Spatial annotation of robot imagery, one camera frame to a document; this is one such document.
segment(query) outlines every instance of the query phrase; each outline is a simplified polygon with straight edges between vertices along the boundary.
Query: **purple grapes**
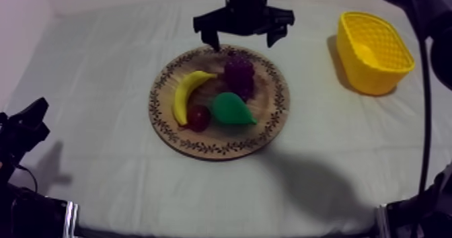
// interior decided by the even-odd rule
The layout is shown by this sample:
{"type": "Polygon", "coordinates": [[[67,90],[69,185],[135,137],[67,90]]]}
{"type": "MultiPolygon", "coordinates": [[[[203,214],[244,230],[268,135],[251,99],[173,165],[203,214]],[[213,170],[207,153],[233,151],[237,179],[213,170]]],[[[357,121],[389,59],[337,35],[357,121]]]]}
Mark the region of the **purple grapes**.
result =
{"type": "Polygon", "coordinates": [[[226,62],[225,82],[244,102],[254,95],[254,73],[254,65],[242,56],[231,56],[226,62]]]}

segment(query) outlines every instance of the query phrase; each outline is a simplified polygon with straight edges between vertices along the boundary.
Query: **wooden plate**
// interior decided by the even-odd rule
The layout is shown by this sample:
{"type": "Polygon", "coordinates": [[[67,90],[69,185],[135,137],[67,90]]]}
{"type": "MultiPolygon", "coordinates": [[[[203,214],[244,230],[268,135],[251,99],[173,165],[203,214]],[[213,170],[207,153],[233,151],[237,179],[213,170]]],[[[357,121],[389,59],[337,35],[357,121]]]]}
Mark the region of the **wooden plate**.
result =
{"type": "MultiPolygon", "coordinates": [[[[191,96],[188,107],[202,104],[210,107],[213,98],[227,91],[219,79],[201,85],[191,96]]],[[[220,52],[203,46],[181,54],[160,72],[149,97],[149,117],[157,134],[171,147],[191,157],[206,160],[228,160],[243,157],[268,144],[283,128],[289,113],[289,89],[281,72],[267,58],[246,48],[222,45],[220,52]],[[254,97],[248,108],[257,125],[221,125],[212,120],[200,133],[178,126],[172,113],[176,87],[193,71],[222,73],[231,53],[254,64],[254,97]]]]}

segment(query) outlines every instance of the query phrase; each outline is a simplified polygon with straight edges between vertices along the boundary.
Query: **yellow basket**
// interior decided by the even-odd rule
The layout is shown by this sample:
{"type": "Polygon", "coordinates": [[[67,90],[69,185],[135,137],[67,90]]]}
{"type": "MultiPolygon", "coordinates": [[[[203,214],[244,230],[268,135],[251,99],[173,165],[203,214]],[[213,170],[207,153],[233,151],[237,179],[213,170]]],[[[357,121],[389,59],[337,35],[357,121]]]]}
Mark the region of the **yellow basket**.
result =
{"type": "Polygon", "coordinates": [[[350,84],[363,93],[388,93],[414,68],[394,27],[368,13],[340,16],[336,46],[350,84]]]}

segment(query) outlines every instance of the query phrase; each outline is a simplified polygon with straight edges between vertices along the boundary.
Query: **green pear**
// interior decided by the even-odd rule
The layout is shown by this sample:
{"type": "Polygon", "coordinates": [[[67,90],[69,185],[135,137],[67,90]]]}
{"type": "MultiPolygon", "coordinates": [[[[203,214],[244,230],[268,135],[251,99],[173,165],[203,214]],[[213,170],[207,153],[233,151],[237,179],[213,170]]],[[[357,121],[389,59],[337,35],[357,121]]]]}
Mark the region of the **green pear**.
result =
{"type": "Polygon", "coordinates": [[[223,92],[213,100],[213,116],[224,124],[257,124],[245,102],[232,92],[223,92]]]}

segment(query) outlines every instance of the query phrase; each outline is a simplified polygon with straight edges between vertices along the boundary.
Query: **banana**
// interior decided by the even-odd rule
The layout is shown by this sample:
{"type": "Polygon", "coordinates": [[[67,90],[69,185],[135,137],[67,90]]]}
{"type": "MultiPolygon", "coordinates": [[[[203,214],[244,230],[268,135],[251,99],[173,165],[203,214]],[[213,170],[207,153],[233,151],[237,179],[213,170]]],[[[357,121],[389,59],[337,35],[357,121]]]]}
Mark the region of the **banana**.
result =
{"type": "Polygon", "coordinates": [[[173,115],[180,126],[187,125],[187,102],[192,92],[207,80],[217,77],[204,71],[195,71],[183,78],[174,96],[173,115]]]}

